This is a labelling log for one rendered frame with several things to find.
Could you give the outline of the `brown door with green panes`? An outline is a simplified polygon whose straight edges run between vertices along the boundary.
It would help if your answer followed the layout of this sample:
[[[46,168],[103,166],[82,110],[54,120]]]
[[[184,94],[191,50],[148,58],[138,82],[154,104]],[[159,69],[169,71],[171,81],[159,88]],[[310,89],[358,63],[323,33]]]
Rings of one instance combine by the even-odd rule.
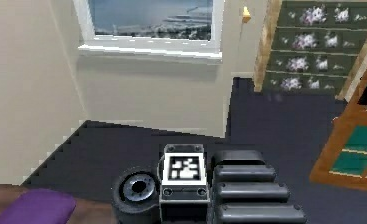
[[[314,164],[309,180],[367,191],[367,68]]]

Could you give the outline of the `white framed window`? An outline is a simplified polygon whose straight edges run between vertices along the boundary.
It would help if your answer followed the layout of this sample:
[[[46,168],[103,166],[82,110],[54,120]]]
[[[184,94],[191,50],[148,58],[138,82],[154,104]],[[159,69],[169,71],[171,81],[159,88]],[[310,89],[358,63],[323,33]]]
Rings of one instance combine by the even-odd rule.
[[[72,0],[83,55],[218,64],[224,0]]]

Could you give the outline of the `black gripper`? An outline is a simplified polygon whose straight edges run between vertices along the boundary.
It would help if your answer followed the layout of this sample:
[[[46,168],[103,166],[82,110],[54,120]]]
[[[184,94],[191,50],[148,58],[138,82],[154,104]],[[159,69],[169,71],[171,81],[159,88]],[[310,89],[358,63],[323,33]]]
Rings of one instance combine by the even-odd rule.
[[[159,181],[150,167],[133,167],[113,182],[116,224],[160,224]]]

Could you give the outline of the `green flowered chest of drawers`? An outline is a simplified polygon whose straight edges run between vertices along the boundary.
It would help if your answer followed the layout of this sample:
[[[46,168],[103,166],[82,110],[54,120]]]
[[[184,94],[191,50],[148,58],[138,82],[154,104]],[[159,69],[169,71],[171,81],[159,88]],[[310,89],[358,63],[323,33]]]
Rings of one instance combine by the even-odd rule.
[[[344,99],[367,67],[367,0],[268,0],[254,90]]]

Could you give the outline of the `purple cushion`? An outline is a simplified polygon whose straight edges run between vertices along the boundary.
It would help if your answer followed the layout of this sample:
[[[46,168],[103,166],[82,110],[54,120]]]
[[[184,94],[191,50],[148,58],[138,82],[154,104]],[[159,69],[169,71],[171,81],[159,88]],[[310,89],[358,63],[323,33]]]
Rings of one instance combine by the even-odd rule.
[[[69,194],[29,190],[0,213],[0,224],[67,224],[75,208],[76,200]]]

